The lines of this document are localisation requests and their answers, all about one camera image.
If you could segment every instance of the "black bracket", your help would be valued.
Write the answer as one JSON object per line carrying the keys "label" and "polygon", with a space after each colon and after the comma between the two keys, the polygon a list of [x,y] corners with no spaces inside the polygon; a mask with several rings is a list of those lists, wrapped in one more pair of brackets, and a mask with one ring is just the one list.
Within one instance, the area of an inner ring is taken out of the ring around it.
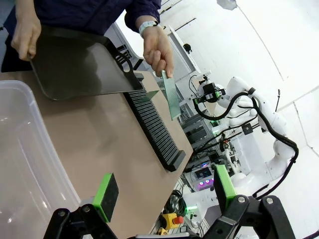
{"label": "black bracket", "polygon": [[54,211],[43,239],[117,239],[103,217],[91,204],[70,212],[66,208]]}

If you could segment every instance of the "green gripper pad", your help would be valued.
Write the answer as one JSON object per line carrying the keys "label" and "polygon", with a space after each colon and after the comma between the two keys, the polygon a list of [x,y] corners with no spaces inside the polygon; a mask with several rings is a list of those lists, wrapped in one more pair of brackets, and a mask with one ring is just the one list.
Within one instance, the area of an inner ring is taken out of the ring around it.
{"label": "green gripper pad", "polygon": [[214,170],[214,188],[216,191],[220,211],[223,213],[236,196],[236,191],[230,180],[225,165],[215,165]]}
{"label": "green gripper pad", "polygon": [[100,187],[93,199],[92,205],[99,214],[109,223],[113,214],[119,188],[113,173],[105,174]]}

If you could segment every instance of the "slotted black holder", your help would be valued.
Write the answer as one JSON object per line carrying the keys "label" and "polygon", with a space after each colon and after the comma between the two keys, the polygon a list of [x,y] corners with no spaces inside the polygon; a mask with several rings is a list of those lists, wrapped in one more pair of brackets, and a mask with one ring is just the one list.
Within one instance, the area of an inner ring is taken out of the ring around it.
{"label": "slotted black holder", "polygon": [[161,164],[166,170],[174,172],[182,163],[186,153],[177,148],[152,101],[140,103],[145,95],[145,90],[124,93]]}

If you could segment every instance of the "robotic arm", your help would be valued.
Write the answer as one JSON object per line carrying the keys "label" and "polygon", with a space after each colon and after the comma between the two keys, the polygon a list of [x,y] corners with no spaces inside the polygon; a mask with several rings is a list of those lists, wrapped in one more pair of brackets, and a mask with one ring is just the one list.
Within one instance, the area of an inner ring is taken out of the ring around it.
{"label": "robotic arm", "polygon": [[[193,102],[196,111],[202,117],[209,120],[220,120],[226,117],[237,105],[244,105],[256,110],[258,123],[263,131],[269,131],[276,138],[273,146],[275,152],[273,159],[252,170],[248,175],[239,173],[232,177],[237,193],[252,195],[260,188],[283,176],[286,170],[290,169],[291,164],[288,165],[288,160],[293,158],[292,161],[294,161],[296,159],[298,148],[294,142],[286,138],[285,120],[272,109],[267,99],[258,91],[251,88],[242,79],[233,77],[225,89],[205,79],[204,82],[200,82],[198,93],[201,94],[200,97],[194,99]],[[240,97],[249,97],[251,102],[243,101],[239,99]],[[207,116],[198,109],[198,104],[203,102],[217,102],[226,108],[226,111],[218,117]]]}

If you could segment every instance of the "wooden table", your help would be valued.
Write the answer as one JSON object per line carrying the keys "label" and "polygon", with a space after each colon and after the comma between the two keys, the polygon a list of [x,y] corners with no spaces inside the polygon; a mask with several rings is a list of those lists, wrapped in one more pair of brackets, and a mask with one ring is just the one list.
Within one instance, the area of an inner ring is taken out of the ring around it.
{"label": "wooden table", "polygon": [[[158,90],[143,72],[148,91]],[[59,158],[80,198],[94,196],[102,177],[114,172],[119,197],[110,227],[119,239],[147,234],[181,175],[192,148],[179,123],[171,121],[161,92],[152,99],[177,147],[186,152],[176,172],[167,172],[122,94],[52,102],[32,72],[1,73],[0,80],[27,83],[37,100]]]}

